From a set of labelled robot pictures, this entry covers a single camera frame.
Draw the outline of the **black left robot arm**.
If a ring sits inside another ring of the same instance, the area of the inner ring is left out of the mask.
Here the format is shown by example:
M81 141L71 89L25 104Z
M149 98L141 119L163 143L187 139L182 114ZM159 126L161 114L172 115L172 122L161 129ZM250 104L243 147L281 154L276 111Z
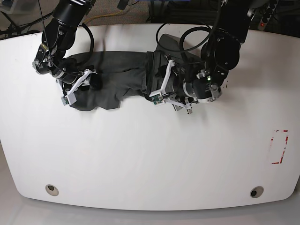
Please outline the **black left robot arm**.
M150 93L154 105L170 103L175 110L192 112L192 104L209 103L222 95L221 86L240 59L253 17L251 0L218 1L213 26L198 26L182 34L179 48L183 62L167 56L165 76L159 89Z

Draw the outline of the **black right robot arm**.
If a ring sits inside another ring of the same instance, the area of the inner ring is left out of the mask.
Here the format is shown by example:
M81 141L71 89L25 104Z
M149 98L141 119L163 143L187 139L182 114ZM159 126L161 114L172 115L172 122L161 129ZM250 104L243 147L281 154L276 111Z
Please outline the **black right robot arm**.
M85 69L91 70L92 73L82 90L102 88L101 76L96 73L93 66L87 64L93 54L94 37L83 22L94 3L93 0L61 0L53 11L51 22L43 26L42 43L33 61L33 67L38 74L51 74L61 81L63 91L70 90L71 85L83 77ZM75 42L79 26L82 26L90 37L89 52L81 61L65 58L66 51Z

